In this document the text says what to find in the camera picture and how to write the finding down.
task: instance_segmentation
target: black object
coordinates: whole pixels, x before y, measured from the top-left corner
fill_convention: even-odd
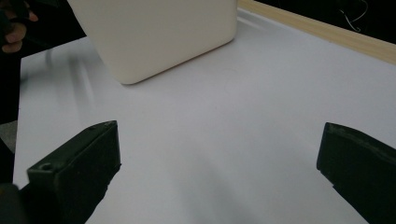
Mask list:
[[[20,224],[85,223],[119,169],[117,122],[91,126],[29,168],[30,183],[19,194],[0,187],[0,202],[8,202],[0,203],[0,215],[9,212],[0,223],[16,215],[28,220]]]
[[[370,224],[396,223],[396,150],[360,131],[326,123],[317,168]]]

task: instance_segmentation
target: gray floor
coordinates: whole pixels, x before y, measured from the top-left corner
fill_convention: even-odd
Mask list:
[[[15,146],[17,144],[17,129],[17,121],[0,125],[0,138],[13,153],[15,153]]]

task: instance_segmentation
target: wooden edge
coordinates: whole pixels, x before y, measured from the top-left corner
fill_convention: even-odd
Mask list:
[[[238,6],[335,44],[396,64],[396,45],[389,42],[348,31],[325,22],[315,21],[253,0],[238,0]]]

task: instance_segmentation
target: human hand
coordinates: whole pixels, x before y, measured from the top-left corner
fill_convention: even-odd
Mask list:
[[[3,10],[9,20],[17,18],[15,11],[12,9],[9,0],[0,1],[0,10]],[[38,21],[37,15],[29,10],[29,21]],[[9,30],[5,31],[6,35],[4,39],[8,42],[2,46],[4,53],[14,53],[21,49],[22,40],[26,35],[26,26],[19,22],[12,22]]]

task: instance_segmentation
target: white table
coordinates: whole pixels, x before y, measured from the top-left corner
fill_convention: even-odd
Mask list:
[[[115,119],[122,166],[88,223],[366,223],[316,169],[319,144],[329,121],[396,147],[396,66],[238,13],[232,43],[132,86],[88,38],[25,58],[15,183]]]

